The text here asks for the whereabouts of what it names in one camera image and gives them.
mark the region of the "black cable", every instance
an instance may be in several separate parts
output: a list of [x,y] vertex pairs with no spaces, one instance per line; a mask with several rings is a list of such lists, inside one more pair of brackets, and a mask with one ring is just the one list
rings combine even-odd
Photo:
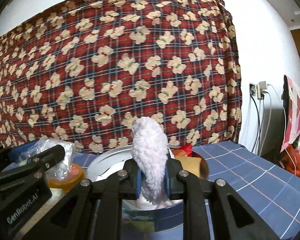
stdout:
[[255,105],[255,107],[256,107],[257,114],[258,114],[258,131],[257,131],[256,140],[255,140],[255,142],[254,142],[254,144],[253,144],[253,148],[252,148],[252,152],[253,152],[254,147],[256,146],[256,143],[257,143],[257,141],[258,141],[258,134],[261,133],[261,126],[260,126],[260,116],[259,116],[259,110],[258,110],[258,107],[257,107],[257,103],[256,103],[256,101],[254,100],[254,98],[252,97],[252,95],[250,95],[250,97],[251,97],[251,99],[252,99],[253,102],[254,102],[254,105]]

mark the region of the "red packaging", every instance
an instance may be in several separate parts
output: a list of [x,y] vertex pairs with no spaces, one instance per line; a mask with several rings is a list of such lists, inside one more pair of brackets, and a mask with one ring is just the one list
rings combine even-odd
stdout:
[[[296,175],[300,178],[300,154],[291,145],[288,146],[287,151],[288,151],[289,155],[291,156],[294,164],[296,165]],[[290,157],[288,155],[286,155],[283,159],[287,162],[287,164],[285,165],[285,169],[287,171],[291,172],[292,174],[294,174],[295,168],[294,168],[294,165],[293,165]]]
[[172,151],[174,156],[192,157],[192,145],[190,143]]

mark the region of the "wall socket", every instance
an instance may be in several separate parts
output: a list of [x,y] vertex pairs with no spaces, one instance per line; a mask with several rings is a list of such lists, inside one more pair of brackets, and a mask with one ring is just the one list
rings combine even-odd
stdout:
[[249,84],[249,91],[250,91],[250,95],[251,95],[251,96],[253,96],[253,97],[256,96],[256,94],[257,94],[256,85],[250,83],[250,84]]

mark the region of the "electrical cable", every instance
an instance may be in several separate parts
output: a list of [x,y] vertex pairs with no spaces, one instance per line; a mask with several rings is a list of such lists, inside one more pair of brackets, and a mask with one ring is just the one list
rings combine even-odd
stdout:
[[261,94],[261,96],[263,96],[263,100],[262,100],[262,104],[263,104],[263,112],[262,112],[262,121],[260,124],[260,133],[259,133],[259,139],[258,139],[258,156],[260,156],[259,152],[260,152],[260,141],[261,141],[261,128],[262,128],[262,124],[263,124],[263,119],[265,117],[265,96],[264,94]]
[[[280,101],[280,104],[281,104],[281,106],[282,106],[282,109],[283,109],[283,113],[284,113],[284,133],[283,133],[283,143],[284,143],[284,141],[285,141],[286,129],[287,129],[287,116],[286,116],[286,110],[284,109],[283,104],[282,104],[282,102],[281,102],[281,98],[279,97],[277,91],[274,89],[273,85],[268,84],[268,86],[271,86],[271,87],[273,88],[275,94],[277,95],[277,97],[278,97],[278,99],[279,99],[279,101]],[[293,163],[293,166],[294,166],[294,175],[297,175],[297,168],[296,168],[296,165],[295,165],[294,161],[292,160],[292,158],[291,158],[291,156],[290,156],[290,154],[288,153],[288,151],[287,151],[286,148],[285,148],[285,151],[287,152],[288,156],[290,157],[290,160],[291,160],[292,163]]]
[[[259,148],[259,154],[258,154],[259,156],[261,155],[261,152],[262,152],[262,149],[263,149],[263,144],[265,143],[265,140],[266,140],[266,137],[267,137],[267,133],[268,133],[269,125],[270,125],[270,119],[271,119],[271,109],[272,109],[271,95],[266,91],[264,91],[264,93],[268,94],[269,98],[270,98],[270,113],[269,113],[269,120],[268,120],[268,125],[267,125],[267,128],[266,128],[266,133],[265,133],[265,136],[263,137],[261,148]],[[264,116],[264,111],[265,111],[265,102],[263,100],[263,116]]]
[[256,107],[257,114],[258,114],[258,131],[257,131],[256,140],[255,140],[254,145],[253,145],[253,148],[252,148],[252,152],[253,152],[254,147],[256,146],[256,143],[257,143],[257,141],[258,141],[258,133],[261,132],[261,127],[260,127],[260,116],[259,116],[259,110],[258,110],[258,107],[257,107],[257,103],[256,103],[256,101],[254,100],[254,98],[252,97],[252,95],[250,95],[250,97],[251,97],[251,99],[252,99],[253,102],[254,102],[254,105],[255,105],[255,107]]

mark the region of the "floral blanket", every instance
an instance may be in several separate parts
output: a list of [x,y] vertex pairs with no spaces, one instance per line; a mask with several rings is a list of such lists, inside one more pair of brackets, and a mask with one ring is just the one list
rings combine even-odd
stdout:
[[0,37],[0,145],[100,154],[141,116],[169,143],[238,141],[241,77],[223,0],[67,0]]

